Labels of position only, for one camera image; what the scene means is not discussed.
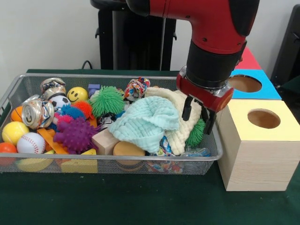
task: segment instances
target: green spiky ball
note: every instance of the green spiky ball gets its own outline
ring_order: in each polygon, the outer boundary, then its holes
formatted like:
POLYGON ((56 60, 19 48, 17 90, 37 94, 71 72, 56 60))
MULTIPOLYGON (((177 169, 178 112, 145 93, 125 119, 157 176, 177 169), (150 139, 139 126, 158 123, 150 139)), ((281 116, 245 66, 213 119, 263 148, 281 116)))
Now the green spiky ball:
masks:
POLYGON ((199 119, 193 130, 189 134, 186 144, 191 147, 197 146, 203 139, 204 128, 205 122, 202 119, 199 119))
POLYGON ((119 114, 125 105, 123 96, 113 86, 102 86, 100 92, 91 99, 91 103, 96 118, 105 113, 119 114))

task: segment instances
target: orange ball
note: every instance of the orange ball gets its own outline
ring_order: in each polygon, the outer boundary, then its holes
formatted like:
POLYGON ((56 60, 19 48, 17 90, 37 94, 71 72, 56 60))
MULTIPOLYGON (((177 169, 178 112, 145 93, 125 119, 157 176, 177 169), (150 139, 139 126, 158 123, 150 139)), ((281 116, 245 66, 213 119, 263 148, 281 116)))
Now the orange ball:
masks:
MULTIPOLYGON (((0 143, 1 153, 17 153, 17 148, 11 143, 0 143)), ((10 165, 14 162, 15 158, 0 157, 0 165, 10 165)))
POLYGON ((12 113, 10 114, 11 121, 23 122, 22 121, 22 109, 23 109, 23 106, 19 106, 19 107, 16 107, 12 111, 12 113))

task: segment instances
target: circular hole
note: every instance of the circular hole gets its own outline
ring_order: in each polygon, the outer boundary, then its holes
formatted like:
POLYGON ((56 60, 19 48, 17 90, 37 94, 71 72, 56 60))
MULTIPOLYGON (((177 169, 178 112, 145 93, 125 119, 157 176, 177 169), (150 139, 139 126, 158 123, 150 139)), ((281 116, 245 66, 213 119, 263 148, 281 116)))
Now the circular hole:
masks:
POLYGON ((230 77, 229 84, 243 92, 257 92, 262 88, 262 83, 259 80, 242 74, 230 77))
POLYGON ((280 118, 272 111, 266 109, 254 109, 248 113, 248 120, 256 126, 273 129, 279 126, 280 118))

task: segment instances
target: shape sorter box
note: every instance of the shape sorter box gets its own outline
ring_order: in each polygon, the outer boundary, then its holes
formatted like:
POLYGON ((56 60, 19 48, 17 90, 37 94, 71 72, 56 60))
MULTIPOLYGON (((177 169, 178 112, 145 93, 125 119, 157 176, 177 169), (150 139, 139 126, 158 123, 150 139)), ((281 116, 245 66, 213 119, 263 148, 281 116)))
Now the shape sorter box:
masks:
POLYGON ((286 190, 300 160, 300 126, 286 104, 232 99, 219 118, 226 190, 286 190))
POLYGON ((231 73, 229 84, 235 88, 233 99, 281 99, 261 69, 236 69, 231 73))

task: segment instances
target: wire mesh basket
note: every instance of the wire mesh basket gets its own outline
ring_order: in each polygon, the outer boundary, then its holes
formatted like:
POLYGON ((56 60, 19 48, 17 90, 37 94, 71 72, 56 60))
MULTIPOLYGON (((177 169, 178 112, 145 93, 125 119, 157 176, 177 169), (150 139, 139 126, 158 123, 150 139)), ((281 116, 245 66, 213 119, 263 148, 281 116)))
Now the wire mesh basket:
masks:
MULTIPOLYGON (((72 87, 87 88, 90 83, 126 88, 136 76, 122 75, 66 75, 24 74, 14 79, 0 100, 0 128, 10 122, 11 111, 24 100, 40 93, 40 83, 50 77, 60 77, 67 91, 72 87)), ((152 86, 176 90, 176 77, 148 77, 152 86)), ((207 148, 210 157, 155 157, 155 156, 92 156, 59 154, 0 154, 0 172, 39 173, 139 173, 139 174, 198 174, 204 175, 223 154, 218 131, 214 126, 204 135, 197 148, 207 148)))

